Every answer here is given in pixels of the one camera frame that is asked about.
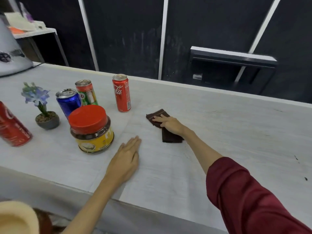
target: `white machine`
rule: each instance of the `white machine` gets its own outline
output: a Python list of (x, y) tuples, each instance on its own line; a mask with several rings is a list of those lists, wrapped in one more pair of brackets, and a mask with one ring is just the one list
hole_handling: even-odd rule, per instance
[(6, 27), (0, 18), (0, 77), (14, 74), (33, 66), (11, 31)]

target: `yellow label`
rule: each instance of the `yellow label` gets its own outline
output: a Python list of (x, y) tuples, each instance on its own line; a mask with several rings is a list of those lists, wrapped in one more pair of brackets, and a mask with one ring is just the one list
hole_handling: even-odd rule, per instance
[(88, 153), (96, 153), (103, 149), (105, 149), (107, 146), (111, 144), (114, 138), (114, 132), (111, 129), (111, 127), (108, 129), (108, 131), (100, 136), (99, 138), (92, 139), (92, 140), (79, 140), (76, 139), (79, 148), (82, 151), (88, 152)]

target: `can lid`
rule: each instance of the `can lid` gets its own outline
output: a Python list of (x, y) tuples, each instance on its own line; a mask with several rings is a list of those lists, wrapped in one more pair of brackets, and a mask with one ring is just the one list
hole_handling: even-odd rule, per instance
[(125, 74), (117, 74), (113, 76), (113, 80), (125, 80), (127, 79), (127, 76)]
[(107, 123), (105, 109), (98, 105), (86, 105), (75, 109), (68, 116), (71, 128), (78, 134), (92, 134)]
[(87, 86), (89, 84), (91, 84), (91, 80), (88, 79), (82, 79), (75, 83), (76, 86)]
[(55, 96), (57, 98), (70, 98), (71, 96), (77, 94), (77, 91), (76, 90), (73, 90), (73, 89), (65, 89), (65, 90), (62, 90), (62, 91), (59, 91), (55, 94)]

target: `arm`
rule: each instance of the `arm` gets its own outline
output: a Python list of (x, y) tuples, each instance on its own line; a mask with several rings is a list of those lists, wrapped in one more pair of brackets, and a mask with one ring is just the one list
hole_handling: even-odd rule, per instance
[(222, 157), (176, 118), (162, 115), (154, 121), (162, 122), (161, 127), (182, 136), (192, 148), (207, 173), (207, 196), (220, 209), (229, 234), (312, 234), (246, 168)]
[(126, 145), (123, 143), (119, 147), (98, 188), (66, 227), (63, 234), (92, 233), (110, 197), (122, 183), (130, 179), (137, 169), (140, 144), (141, 139), (135, 137), (129, 140)]
[(153, 121), (162, 122), (160, 125), (161, 127), (165, 127), (171, 133), (183, 137), (193, 150), (197, 160), (206, 174), (208, 168), (217, 159), (222, 157), (220, 153), (209, 147), (195, 134), (194, 131), (182, 125), (176, 118), (161, 115), (161, 117), (154, 117)]

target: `soda can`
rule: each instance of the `soda can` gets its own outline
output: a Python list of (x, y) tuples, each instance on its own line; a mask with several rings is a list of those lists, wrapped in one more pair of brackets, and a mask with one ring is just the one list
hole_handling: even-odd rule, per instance
[(81, 107), (81, 99), (76, 90), (65, 89), (57, 92), (55, 96), (67, 119), (73, 110)]
[(27, 128), (12, 114), (12, 112), (0, 101), (0, 136), (9, 143), (17, 147), (22, 146), (32, 139), (32, 134)]
[(131, 109), (129, 79), (125, 74), (114, 75), (113, 86), (118, 110), (120, 112), (129, 111)]
[(91, 80), (83, 79), (75, 83), (82, 105), (98, 105)]

